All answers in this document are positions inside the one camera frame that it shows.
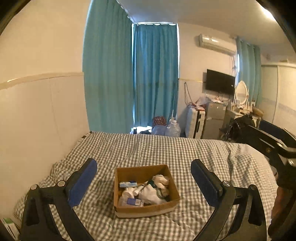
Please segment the person's right hand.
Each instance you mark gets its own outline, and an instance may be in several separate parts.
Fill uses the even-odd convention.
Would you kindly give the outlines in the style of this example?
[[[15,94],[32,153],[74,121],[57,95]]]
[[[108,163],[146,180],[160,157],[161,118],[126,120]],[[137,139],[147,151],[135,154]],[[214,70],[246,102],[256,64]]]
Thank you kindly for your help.
[[[286,211],[286,209],[292,197],[292,190],[278,186],[274,206],[271,212],[271,223],[268,228],[268,234],[270,237],[275,235],[276,231],[285,221],[288,214],[288,211]]]

